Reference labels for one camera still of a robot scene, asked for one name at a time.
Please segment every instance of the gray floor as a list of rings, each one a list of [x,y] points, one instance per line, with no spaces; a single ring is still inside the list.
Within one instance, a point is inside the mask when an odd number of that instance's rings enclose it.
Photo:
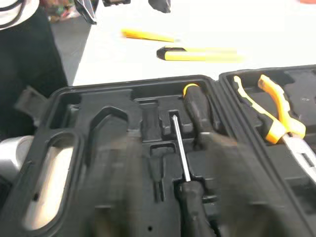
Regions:
[[[90,25],[83,17],[52,24],[69,85],[72,85],[87,41]]]

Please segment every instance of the pliers jaw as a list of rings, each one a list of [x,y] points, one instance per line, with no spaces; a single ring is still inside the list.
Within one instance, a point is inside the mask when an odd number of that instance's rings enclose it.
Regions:
[[[96,25],[97,18],[91,0],[75,0],[74,2],[80,15],[82,15],[89,24]]]

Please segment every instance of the white table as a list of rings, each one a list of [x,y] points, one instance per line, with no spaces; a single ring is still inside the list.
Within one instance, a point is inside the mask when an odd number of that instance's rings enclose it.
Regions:
[[[104,7],[92,26],[74,85],[316,64],[316,4],[297,0],[171,0],[170,14],[147,0]],[[171,62],[156,57],[167,42],[126,39],[122,28],[166,33],[181,44],[235,47],[237,64]]]

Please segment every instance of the black plastic tool case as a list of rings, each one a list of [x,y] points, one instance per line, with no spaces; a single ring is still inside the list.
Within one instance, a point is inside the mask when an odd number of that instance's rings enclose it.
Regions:
[[[304,236],[316,236],[316,186],[284,145],[270,145],[261,138],[261,121],[239,101],[232,87],[233,76],[240,76],[250,97],[277,116],[270,96],[256,86],[261,74],[283,87],[294,114],[307,127],[306,141],[315,147],[316,66],[231,72],[220,75],[218,81],[187,76],[57,91],[49,100],[21,173],[0,211],[0,235],[96,236],[95,217],[111,211],[122,198],[120,188],[126,177],[121,176],[127,164],[135,165],[125,161],[139,155],[141,163],[136,165],[142,178],[135,187],[141,192],[140,211],[134,217],[135,236],[180,237],[181,212],[175,190],[183,175],[171,122],[173,114],[180,119],[190,172],[204,186],[207,217],[215,232],[221,229],[216,180],[208,163],[212,155],[197,145],[197,132],[182,99],[185,85],[197,83],[209,99],[216,132],[249,146],[276,190],[267,196],[282,196],[282,205],[293,216],[293,226],[297,225]],[[36,195],[47,150],[56,142],[74,147],[62,204],[48,225],[27,231],[23,218]]]

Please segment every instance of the black cable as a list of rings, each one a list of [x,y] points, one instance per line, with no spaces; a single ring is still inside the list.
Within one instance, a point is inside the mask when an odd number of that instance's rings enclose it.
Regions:
[[[23,0],[17,0],[14,4],[11,4],[10,6],[0,7],[0,11],[9,11],[13,8],[17,7],[17,5],[21,4]]]
[[[10,22],[0,25],[0,29],[12,26],[14,23],[16,23],[20,19],[22,12],[23,12],[23,9],[26,5],[26,0],[19,0],[19,1],[22,1],[22,4],[21,4],[20,10],[19,10],[18,14],[16,15],[16,17],[13,20],[11,20]]]

